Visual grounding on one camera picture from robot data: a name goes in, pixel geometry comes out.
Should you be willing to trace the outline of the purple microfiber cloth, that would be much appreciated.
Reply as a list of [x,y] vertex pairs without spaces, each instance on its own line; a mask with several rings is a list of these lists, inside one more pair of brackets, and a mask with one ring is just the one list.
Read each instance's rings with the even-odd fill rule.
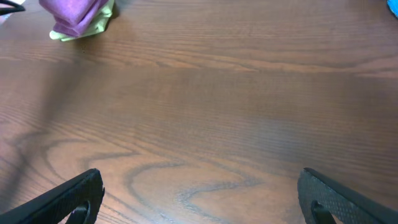
[[79,37],[109,0],[39,0],[55,19],[54,32]]

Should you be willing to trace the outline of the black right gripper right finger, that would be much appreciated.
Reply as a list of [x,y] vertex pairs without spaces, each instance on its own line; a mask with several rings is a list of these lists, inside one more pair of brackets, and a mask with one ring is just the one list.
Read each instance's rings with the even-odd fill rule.
[[397,224],[397,211],[308,167],[300,173],[297,191],[306,224]]

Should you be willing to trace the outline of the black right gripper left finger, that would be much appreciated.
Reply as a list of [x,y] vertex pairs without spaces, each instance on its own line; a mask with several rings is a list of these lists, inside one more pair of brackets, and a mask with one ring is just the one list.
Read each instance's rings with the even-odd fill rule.
[[105,189],[98,169],[89,169],[1,215],[7,224],[94,224]]

